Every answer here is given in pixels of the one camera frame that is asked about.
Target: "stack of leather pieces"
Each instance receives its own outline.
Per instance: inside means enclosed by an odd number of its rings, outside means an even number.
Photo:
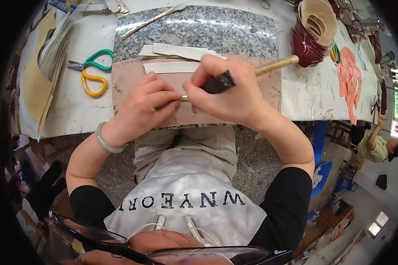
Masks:
[[[336,17],[326,0],[300,2],[296,25],[291,29],[292,53],[299,57],[299,65],[315,66],[328,57],[336,32]]]

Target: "granite slab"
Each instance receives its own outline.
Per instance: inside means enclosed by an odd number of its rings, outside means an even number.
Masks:
[[[143,45],[154,42],[208,48],[218,53],[268,60],[278,58],[273,19],[217,6],[187,6],[121,40],[128,30],[168,9],[149,9],[120,18],[115,34],[114,62],[137,58]]]

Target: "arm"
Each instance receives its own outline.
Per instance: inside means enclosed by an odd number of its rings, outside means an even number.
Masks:
[[[118,114],[102,127],[103,139],[118,148],[143,135],[174,114],[180,98],[181,94],[172,86],[150,72],[132,89]],[[172,102],[165,107],[155,109],[169,101]],[[110,154],[97,141],[96,133],[85,139],[69,160],[66,172],[69,195],[79,186],[97,187],[95,177]]]
[[[221,94],[211,95],[199,88],[209,78],[230,70],[236,86]],[[264,135],[276,150],[281,168],[298,167],[314,174],[314,151],[302,131],[262,97],[251,65],[202,57],[201,66],[190,82],[183,84],[189,101],[218,119],[245,125]]]
[[[380,135],[380,133],[382,132],[385,120],[386,120],[385,115],[379,115],[379,118],[377,119],[377,127],[374,131],[372,131],[367,141],[368,150],[373,151],[376,148],[376,142],[375,142],[376,136]]]

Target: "bracelet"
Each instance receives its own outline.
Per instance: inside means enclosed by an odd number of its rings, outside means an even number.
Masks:
[[[111,152],[111,153],[121,153],[122,151],[124,151],[124,149],[125,149],[125,147],[126,147],[127,145],[122,145],[122,146],[119,147],[119,148],[115,148],[115,147],[112,147],[112,146],[108,145],[108,144],[105,142],[105,140],[103,140],[101,130],[102,130],[103,125],[105,125],[106,123],[107,123],[107,122],[105,121],[105,122],[102,122],[102,123],[100,123],[99,125],[97,125],[97,128],[96,128],[96,137],[97,137],[97,141],[99,141],[100,145],[101,145],[106,151],[109,151],[109,152]]]

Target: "metal ring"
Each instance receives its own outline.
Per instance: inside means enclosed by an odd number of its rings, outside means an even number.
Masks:
[[[266,4],[268,4],[268,8],[267,7],[265,7],[265,6],[263,6],[263,4],[262,3],[266,3]],[[271,9],[271,4],[270,3],[268,3],[268,1],[267,0],[261,0],[261,6],[262,6],[262,8],[264,8],[264,9],[266,9],[266,10],[270,10]]]

